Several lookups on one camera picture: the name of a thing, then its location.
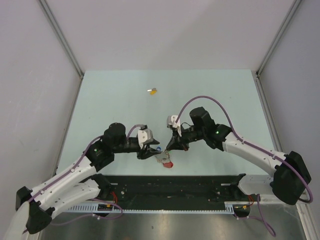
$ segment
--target metal frame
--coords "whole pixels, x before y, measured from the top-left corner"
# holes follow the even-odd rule
[[[66,40],[65,35],[63,34],[57,19],[55,18],[53,12],[51,11],[48,3],[46,0],[37,0],[44,15],[46,16],[48,22],[50,23],[54,33],[56,34],[59,42],[62,45],[63,50],[65,51],[66,55],[68,56],[68,58],[70,59],[75,71],[77,72],[77,74],[79,75],[80,79],[82,80],[84,78],[84,72],[81,70],[81,67],[73,53],[73,51],[70,48],[70,45],[68,43],[68,41]]]
[[[74,102],[72,103],[72,109],[71,109],[71,112],[70,112],[70,116],[68,118],[68,123],[67,123],[67,126],[65,128],[65,132],[64,132],[64,135],[63,135],[63,139],[62,139],[62,143],[61,143],[61,147],[59,149],[59,153],[58,153],[58,157],[56,159],[56,163],[53,167],[53,170],[51,172],[51,176],[54,176],[56,174],[56,171],[57,171],[57,168],[58,168],[58,164],[60,162],[60,158],[61,158],[61,155],[62,155],[62,151],[64,149],[64,146],[65,146],[65,143],[66,143],[66,139],[67,139],[67,133],[69,131],[69,127],[70,127],[70,123],[71,123],[71,120],[72,120],[72,116],[74,114],[74,111],[75,111],[75,108],[76,108],[76,103],[77,103],[77,100],[78,100],[78,97],[79,97],[79,93],[80,93],[80,89],[81,89],[81,85],[82,85],[82,79],[79,83],[79,86],[76,90],[76,96],[74,98]]]
[[[274,50],[276,49],[276,47],[278,46],[278,43],[280,42],[281,38],[283,37],[286,29],[288,28],[289,24],[291,23],[294,15],[296,14],[299,6],[301,5],[301,3],[303,2],[304,0],[295,0],[293,2],[293,4],[291,5],[291,8],[289,10],[289,12],[286,14],[278,32],[276,33],[272,43],[271,43],[271,46],[269,47],[269,49],[267,50],[260,66],[258,67],[256,73],[258,76],[261,75],[262,71],[264,70],[267,62],[269,61],[270,57],[272,56],[272,53],[274,52]]]

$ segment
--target white wall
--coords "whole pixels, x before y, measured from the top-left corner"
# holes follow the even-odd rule
[[[257,70],[294,0],[48,0],[86,70]]]
[[[54,170],[80,79],[36,0],[0,7],[0,239],[16,191]]]
[[[261,81],[286,152],[300,153],[311,174],[320,224],[320,1],[304,1]]]

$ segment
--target purple cable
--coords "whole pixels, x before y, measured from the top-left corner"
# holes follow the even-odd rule
[[[100,139],[103,135],[101,136],[97,136],[95,137],[86,147],[86,149],[83,151],[81,157],[79,158],[79,160],[74,164],[74,166],[72,168],[70,168],[67,172],[65,172],[64,174],[62,174],[60,177],[58,177],[56,180],[52,181],[51,183],[49,183],[48,185],[46,185],[44,188],[40,189],[35,195],[33,195],[28,202],[30,203],[32,200],[34,200],[36,197],[38,197],[41,194],[41,191],[45,191],[48,188],[50,188],[51,186],[53,186],[54,184],[56,184],[57,182],[59,182],[60,180],[62,180],[63,178],[65,178],[67,175],[69,175],[70,173],[72,173],[72,169],[75,169],[79,163],[82,161],[82,159],[85,157],[88,149],[90,148],[90,146],[98,139]]]
[[[105,216],[96,216],[94,215],[95,217],[97,218],[101,218],[101,219],[106,219],[106,220],[114,220],[114,219],[118,219],[120,218],[123,214],[124,214],[124,210],[117,204],[113,203],[113,202],[108,202],[108,201],[103,201],[103,200],[100,200],[100,199],[97,199],[97,198],[94,198],[94,199],[91,199],[93,201],[98,201],[98,202],[101,202],[101,203],[105,203],[105,204],[110,204],[112,206],[115,206],[116,208],[118,208],[121,213],[117,216],[113,216],[113,217],[105,217]],[[89,214],[84,214],[84,215],[81,215],[81,216],[78,216],[70,221],[66,221],[66,222],[63,222],[63,223],[50,223],[50,225],[52,226],[55,226],[55,227],[60,227],[60,226],[65,226],[65,225],[68,225],[68,224],[71,224],[75,221],[78,221],[79,219],[83,219],[83,218],[86,218],[86,217],[92,217],[93,214],[89,213]]]
[[[201,96],[195,96],[194,98],[190,99],[190,100],[183,106],[183,108],[181,109],[181,111],[180,111],[177,119],[175,120],[175,122],[176,122],[176,123],[178,122],[178,120],[179,120],[180,117],[181,117],[181,114],[183,113],[183,111],[185,110],[185,108],[186,108],[192,101],[194,101],[194,100],[196,100],[196,99],[200,99],[200,98],[210,99],[210,100],[214,101],[216,104],[218,104],[218,106],[219,106],[219,107],[222,109],[222,111],[224,112],[224,114],[225,114],[225,116],[226,116],[226,119],[227,119],[228,122],[229,122],[229,125],[230,125],[230,128],[231,128],[233,134],[235,135],[235,137],[236,137],[239,141],[241,141],[243,144],[249,145],[250,147],[252,147],[252,148],[254,148],[254,149],[257,149],[257,150],[259,150],[259,151],[267,154],[267,155],[270,156],[270,157],[274,157],[275,159],[277,159],[278,161],[280,161],[281,163],[283,163],[284,165],[286,165],[292,172],[294,172],[294,174],[297,175],[297,177],[298,177],[299,180],[302,182],[302,184],[304,185],[305,189],[307,190],[307,192],[308,192],[308,194],[309,194],[309,200],[306,200],[306,201],[304,201],[304,202],[307,203],[307,204],[310,204],[310,203],[313,202],[313,200],[314,200],[314,195],[312,194],[311,189],[309,188],[309,186],[308,186],[308,184],[306,183],[306,181],[304,180],[304,178],[299,174],[299,172],[298,172],[297,170],[295,170],[295,168],[294,168],[293,166],[291,166],[289,163],[287,163],[284,159],[282,159],[282,158],[280,158],[280,157],[278,157],[278,156],[274,156],[274,154],[273,154],[272,152],[269,152],[269,151],[267,151],[267,150],[265,150],[265,149],[263,149],[263,148],[261,148],[261,147],[259,147],[259,146],[257,146],[257,145],[254,145],[254,144],[252,144],[251,142],[248,142],[248,141],[243,140],[242,137],[240,137],[240,136],[237,134],[237,132],[236,132],[236,130],[235,130],[235,128],[234,128],[231,120],[230,120],[230,117],[229,117],[226,109],[221,105],[220,102],[218,102],[218,101],[215,100],[214,98],[212,98],[212,97],[210,97],[210,96],[201,95]]]
[[[264,223],[264,226],[265,228],[269,231],[269,233],[271,234],[272,237],[276,237],[277,234],[276,234],[276,231],[273,229],[273,227],[267,223],[267,221],[265,220],[265,217],[264,215],[262,214],[262,211],[261,211],[261,208],[260,208],[260,194],[257,195],[257,203],[258,203],[258,209],[259,209],[259,212],[260,212],[260,216],[261,218],[257,217],[257,216],[248,216],[248,217],[238,217],[237,214],[234,214],[234,216],[236,217],[236,219],[240,219],[240,220],[246,220],[246,219],[255,219],[255,220],[258,220],[260,222],[263,222]]]
[[[136,128],[142,128],[142,127],[144,127],[144,126],[145,126],[145,125],[143,125],[143,124],[136,124],[136,125],[134,125],[134,126],[129,130],[128,135],[126,136],[126,139],[129,140],[129,137],[130,137],[130,135],[131,135],[131,133],[132,133],[133,130],[135,130]]]

